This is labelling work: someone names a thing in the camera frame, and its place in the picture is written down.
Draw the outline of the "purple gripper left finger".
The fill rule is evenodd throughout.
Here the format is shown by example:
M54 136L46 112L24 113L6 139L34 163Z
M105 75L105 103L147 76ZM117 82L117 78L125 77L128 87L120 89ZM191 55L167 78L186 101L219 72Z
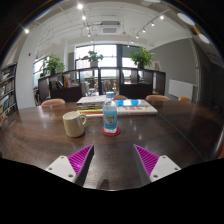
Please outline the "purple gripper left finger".
M46 171L79 186L83 186L93 156L94 146L89 145L70 156L59 156L46 168Z

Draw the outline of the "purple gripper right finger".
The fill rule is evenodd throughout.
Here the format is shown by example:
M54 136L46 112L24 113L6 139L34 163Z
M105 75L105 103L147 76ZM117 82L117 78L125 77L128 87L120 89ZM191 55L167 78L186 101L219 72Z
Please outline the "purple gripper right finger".
M134 145L135 161L142 182L154 182L180 170L168 156L157 156L145 148Z

